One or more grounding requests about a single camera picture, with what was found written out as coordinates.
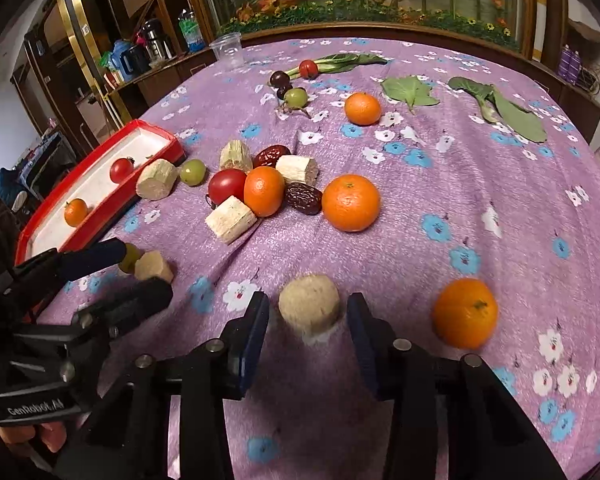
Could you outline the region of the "left hand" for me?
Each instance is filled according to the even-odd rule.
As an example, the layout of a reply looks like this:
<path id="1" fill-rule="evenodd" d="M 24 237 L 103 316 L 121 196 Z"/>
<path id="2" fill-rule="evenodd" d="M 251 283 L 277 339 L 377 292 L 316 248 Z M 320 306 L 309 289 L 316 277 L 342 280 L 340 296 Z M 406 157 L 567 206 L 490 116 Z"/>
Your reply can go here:
<path id="1" fill-rule="evenodd" d="M 63 422 L 44 422 L 36 426 L 1 427 L 0 437 L 8 445 L 29 442 L 40 437 L 46 448 L 57 453 L 67 440 L 67 431 Z"/>

